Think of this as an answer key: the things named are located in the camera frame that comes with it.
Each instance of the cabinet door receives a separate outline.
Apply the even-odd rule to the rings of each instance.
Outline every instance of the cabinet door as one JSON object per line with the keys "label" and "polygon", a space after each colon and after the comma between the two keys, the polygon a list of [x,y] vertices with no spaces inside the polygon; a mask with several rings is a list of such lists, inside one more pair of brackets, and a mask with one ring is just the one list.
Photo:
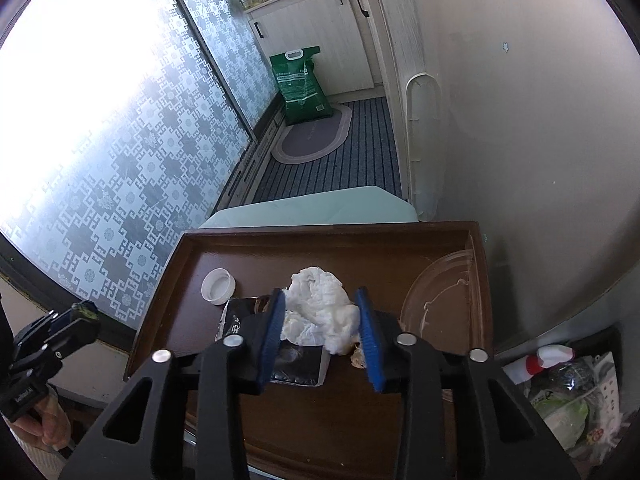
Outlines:
{"label": "cabinet door", "polygon": [[325,94],[373,88],[349,0],[304,0],[256,18],[252,25],[267,57],[319,45],[315,74]]}

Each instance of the cabinet handle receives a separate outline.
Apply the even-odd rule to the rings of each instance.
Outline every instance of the cabinet handle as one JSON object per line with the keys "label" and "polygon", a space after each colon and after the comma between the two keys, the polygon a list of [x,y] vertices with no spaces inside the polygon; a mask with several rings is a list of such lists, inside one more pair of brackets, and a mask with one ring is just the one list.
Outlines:
{"label": "cabinet handle", "polygon": [[258,22],[254,22],[254,27],[255,27],[255,31],[258,33],[258,36],[260,36],[260,39],[263,40],[264,36],[262,35],[262,33],[260,32],[260,29],[258,28]]}
{"label": "cabinet handle", "polygon": [[362,8],[362,4],[360,3],[360,0],[357,0],[357,1],[358,1],[358,6],[360,7],[360,12],[362,13],[362,15],[363,15],[365,18],[368,18],[368,17],[369,17],[369,11],[368,11],[368,10],[364,10],[364,9]]}

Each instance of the metal screw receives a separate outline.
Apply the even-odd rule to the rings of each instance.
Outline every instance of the metal screw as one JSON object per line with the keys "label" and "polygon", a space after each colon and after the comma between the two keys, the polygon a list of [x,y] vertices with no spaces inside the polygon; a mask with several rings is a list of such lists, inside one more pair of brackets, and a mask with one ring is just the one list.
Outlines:
{"label": "metal screw", "polygon": [[156,350],[151,358],[156,363],[165,363],[169,359],[171,359],[171,352],[169,352],[168,350]]}
{"label": "metal screw", "polygon": [[418,341],[418,338],[413,334],[404,332],[396,338],[396,341],[398,341],[398,343],[400,343],[402,346],[413,346],[415,345],[416,341]]}
{"label": "metal screw", "polygon": [[238,334],[226,336],[222,341],[225,346],[240,346],[244,342],[244,338]]}
{"label": "metal screw", "polygon": [[469,359],[476,363],[484,363],[489,358],[489,354],[481,348],[474,348],[469,352]]}

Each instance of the white cabinet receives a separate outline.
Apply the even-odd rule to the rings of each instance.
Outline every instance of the white cabinet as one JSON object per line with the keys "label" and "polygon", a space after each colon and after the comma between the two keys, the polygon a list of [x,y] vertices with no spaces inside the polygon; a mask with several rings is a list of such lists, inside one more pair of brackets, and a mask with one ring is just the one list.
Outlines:
{"label": "white cabinet", "polygon": [[302,0],[269,12],[251,13],[260,47],[274,56],[320,46],[315,74],[327,95],[373,88],[374,82],[349,0]]}

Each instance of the wall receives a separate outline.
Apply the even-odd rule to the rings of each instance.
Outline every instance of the wall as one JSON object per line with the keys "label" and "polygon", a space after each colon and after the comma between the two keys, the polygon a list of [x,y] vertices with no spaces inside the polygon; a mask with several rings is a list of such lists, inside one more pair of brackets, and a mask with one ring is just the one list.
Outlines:
{"label": "wall", "polygon": [[604,0],[414,1],[447,123],[436,219],[479,221],[510,348],[640,256],[640,57]]}
{"label": "wall", "polygon": [[[2,307],[15,333],[43,316],[44,311],[0,278]],[[67,396],[91,406],[111,402],[124,386],[127,354],[101,342],[87,345],[64,360],[51,380]]]}

